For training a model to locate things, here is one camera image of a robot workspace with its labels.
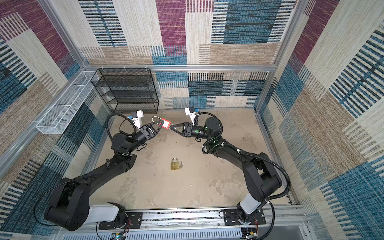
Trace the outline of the red padlock with white label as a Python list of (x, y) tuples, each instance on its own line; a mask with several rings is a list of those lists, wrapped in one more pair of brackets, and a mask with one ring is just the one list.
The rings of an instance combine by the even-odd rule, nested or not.
[(166, 120), (166, 119), (164, 119), (164, 118), (160, 118), (160, 117), (158, 117), (158, 116), (153, 116), (153, 117), (152, 117), (152, 121), (155, 122), (155, 120), (163, 121), (162, 128), (167, 129), (167, 130), (170, 128), (170, 125), (171, 125), (171, 122), (170, 122), (170, 121), (168, 121), (168, 120)]

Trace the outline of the brass padlock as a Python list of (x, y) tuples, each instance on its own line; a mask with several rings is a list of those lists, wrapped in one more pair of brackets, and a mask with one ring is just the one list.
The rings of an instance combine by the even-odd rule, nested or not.
[(172, 158), (171, 160), (171, 170), (179, 170), (180, 162), (177, 158)]

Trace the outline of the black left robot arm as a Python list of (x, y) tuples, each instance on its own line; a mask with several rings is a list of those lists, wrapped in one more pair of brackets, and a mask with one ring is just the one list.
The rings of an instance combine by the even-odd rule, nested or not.
[(142, 126), (130, 135), (123, 133), (112, 137), (114, 156), (93, 171), (73, 179), (63, 178), (53, 188), (44, 219), (69, 231), (75, 231), (88, 223), (107, 223), (121, 229), (128, 223), (126, 208), (108, 202), (106, 205), (90, 205), (90, 196), (113, 178), (130, 170), (137, 159), (133, 152), (153, 139), (163, 127), (164, 121)]

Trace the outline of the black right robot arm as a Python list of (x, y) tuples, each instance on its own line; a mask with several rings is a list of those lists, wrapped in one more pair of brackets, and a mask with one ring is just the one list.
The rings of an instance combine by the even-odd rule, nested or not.
[(185, 122), (171, 125), (170, 129), (186, 138), (205, 139), (203, 154), (227, 160), (243, 171), (248, 193), (237, 205), (236, 218), (240, 224), (249, 224), (283, 185), (278, 174), (281, 167), (264, 153), (248, 153), (230, 144), (222, 137), (222, 123), (215, 117), (208, 118), (203, 127)]

